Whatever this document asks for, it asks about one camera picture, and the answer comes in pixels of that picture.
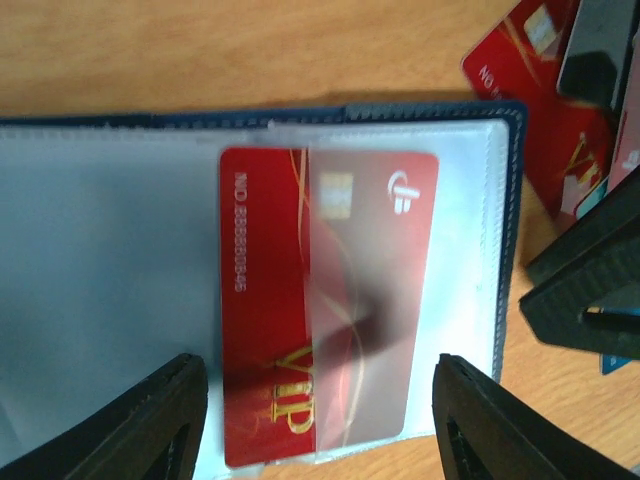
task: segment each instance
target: wooden surface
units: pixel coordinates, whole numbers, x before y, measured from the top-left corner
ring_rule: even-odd
[[[4,0],[0,112],[62,114],[471,98],[460,59],[512,0]],[[640,368],[540,345],[521,264],[553,238],[523,193],[504,386],[625,466],[640,463]],[[431,408],[429,398],[425,408]],[[269,479],[440,479],[434,438]]]

